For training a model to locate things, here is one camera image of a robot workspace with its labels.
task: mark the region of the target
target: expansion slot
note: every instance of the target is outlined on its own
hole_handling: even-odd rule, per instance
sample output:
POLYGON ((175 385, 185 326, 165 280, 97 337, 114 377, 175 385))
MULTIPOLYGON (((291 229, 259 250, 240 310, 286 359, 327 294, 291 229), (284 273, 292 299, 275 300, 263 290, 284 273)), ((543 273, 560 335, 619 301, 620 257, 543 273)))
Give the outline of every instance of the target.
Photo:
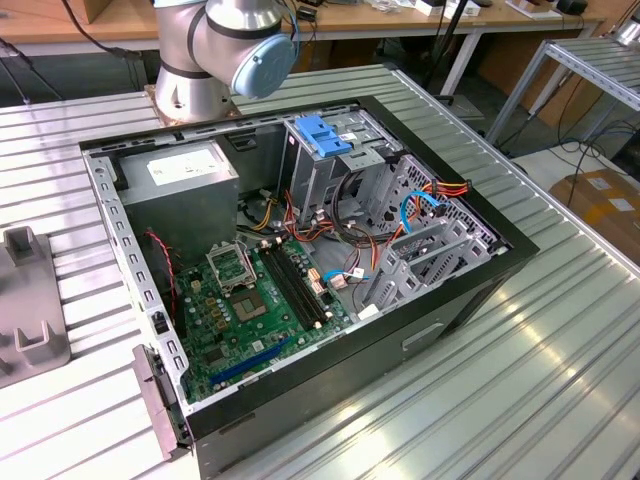
POLYGON ((241 375, 243 373, 248 372, 256 365, 260 365, 261 363, 268 362, 272 358, 277 357, 282 351, 282 347, 284 347, 289 341, 291 337, 287 337, 284 340, 278 342, 278 344, 274 345, 271 348, 268 348, 264 352, 260 352, 257 355, 254 355, 251 358, 247 358, 244 362, 240 362, 233 367, 227 368, 220 373, 216 373, 209 380, 211 385, 215 385, 216 383, 226 382, 227 380, 235 377, 236 375, 241 375))
POLYGON ((326 323, 324 311, 280 246, 262 250, 260 259, 305 330, 326 323))

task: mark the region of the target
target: aluminum profile table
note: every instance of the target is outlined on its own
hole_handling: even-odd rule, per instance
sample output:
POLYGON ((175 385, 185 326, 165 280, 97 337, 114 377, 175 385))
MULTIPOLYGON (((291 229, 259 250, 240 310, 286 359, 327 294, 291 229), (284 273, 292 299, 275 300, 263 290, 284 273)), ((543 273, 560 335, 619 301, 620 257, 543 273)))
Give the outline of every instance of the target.
POLYGON ((620 45, 610 38, 546 40, 538 48, 496 117, 487 133, 488 142, 495 143, 498 139, 547 58, 556 60, 560 67, 536 100, 532 111, 544 104, 567 69, 635 111, 640 111, 640 52, 620 45))
MULTIPOLYGON (((631 478, 638 269, 399 71, 292 75, 243 112, 375 95, 541 248, 471 323, 221 478, 631 478)), ((2 478, 192 479, 130 368, 145 342, 75 143, 155 128, 144 94, 0 111, 0 230, 49 235, 71 362, 0 390, 2 478)))

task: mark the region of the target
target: blue pcie slot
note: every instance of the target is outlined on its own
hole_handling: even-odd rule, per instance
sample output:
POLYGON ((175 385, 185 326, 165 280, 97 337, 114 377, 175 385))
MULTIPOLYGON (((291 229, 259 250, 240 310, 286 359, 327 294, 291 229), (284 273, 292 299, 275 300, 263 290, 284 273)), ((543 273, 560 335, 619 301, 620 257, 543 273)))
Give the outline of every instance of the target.
POLYGON ((209 381, 211 382, 211 385, 215 385, 216 383, 220 383, 220 382, 226 382, 227 380, 235 377, 236 375, 240 375, 242 373, 248 372, 256 365, 260 365, 263 362, 268 362, 272 358, 277 357, 282 351, 282 348, 287 343, 289 343, 290 340, 291 340, 291 337, 287 337, 281 340, 280 342, 278 342, 277 345, 274 345, 273 347, 269 347, 264 352, 260 352, 257 355, 251 358, 248 358, 237 365, 234 365, 233 367, 229 367, 220 373, 216 373, 215 375, 211 376, 211 378, 209 379, 209 381))

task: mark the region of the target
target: table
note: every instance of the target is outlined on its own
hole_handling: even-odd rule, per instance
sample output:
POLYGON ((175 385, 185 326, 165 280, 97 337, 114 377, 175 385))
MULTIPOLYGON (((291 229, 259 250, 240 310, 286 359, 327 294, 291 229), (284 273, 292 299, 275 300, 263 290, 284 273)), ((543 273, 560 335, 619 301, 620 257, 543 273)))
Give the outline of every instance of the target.
MULTIPOLYGON (((399 71, 291 75, 245 113, 375 95, 541 249, 464 328, 221 478, 564 476, 640 467, 640 270, 399 71)), ((156 128, 144 93, 0 110, 0 232, 49 235, 71 362, 0 390, 0 471, 194 479, 163 464, 130 367, 145 339, 78 140, 156 128)))
MULTIPOLYGON (((498 139, 511 114, 520 103, 522 95, 547 58, 556 60, 560 66, 540 93, 533 109, 536 108, 535 105, 542 105, 546 101, 567 70, 570 70, 614 99, 635 111, 640 111, 640 73, 638 72, 640 52, 620 45, 611 38, 544 41, 487 133, 489 142, 494 143, 498 139)), ((585 139, 591 137, 609 113, 610 109, 596 121, 587 131, 585 139)))
MULTIPOLYGON (((12 13, 0 19, 0 37, 13 42, 27 55, 58 55, 100 51, 86 41, 70 22, 12 13)), ((449 77, 442 89, 443 95, 455 91, 464 69, 485 33, 580 30, 580 37, 589 37, 603 18, 587 12, 583 18, 564 16, 564 19, 533 20, 505 4, 494 0, 494 5, 482 9, 478 17, 462 18, 457 34, 466 34, 449 77)), ((398 13, 384 14, 368 4, 358 6, 328 5, 318 9, 317 40, 344 40, 355 38, 388 38, 435 35, 438 16, 427 17, 414 9, 401 9, 398 13)), ((448 20, 444 19, 443 30, 448 20)), ((290 28, 284 25, 285 31, 290 28)), ((311 26, 300 22, 301 39, 308 40, 311 26)), ((148 0, 113 0, 105 11, 86 30, 107 46, 120 46, 133 50, 157 49, 157 27, 153 7, 148 0)))

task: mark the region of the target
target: green motherboard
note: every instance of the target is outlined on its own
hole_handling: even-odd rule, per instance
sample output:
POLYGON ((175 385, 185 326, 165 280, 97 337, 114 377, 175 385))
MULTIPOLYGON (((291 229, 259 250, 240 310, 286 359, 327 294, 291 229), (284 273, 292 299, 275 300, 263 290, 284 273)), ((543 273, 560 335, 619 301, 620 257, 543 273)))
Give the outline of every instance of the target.
POLYGON ((242 262, 228 252, 215 263, 217 278, 209 262, 180 272, 175 280, 184 299, 181 343, 190 365, 184 382, 189 403, 203 400, 351 325, 351 318, 333 292, 328 288, 322 295, 313 291, 307 272, 315 267, 301 245, 290 239, 278 248, 278 253, 286 256, 278 257, 280 263, 294 268, 303 282, 301 288, 308 289, 297 293, 304 293, 317 302, 314 308, 322 309, 323 324, 316 322, 313 328, 308 324, 304 328, 294 313, 296 309, 285 299, 287 285, 282 280, 274 281, 274 269, 278 267, 266 265, 269 259, 258 248, 248 249, 244 258, 253 268, 254 283, 232 291, 223 292, 220 280, 241 274, 238 263, 242 262))

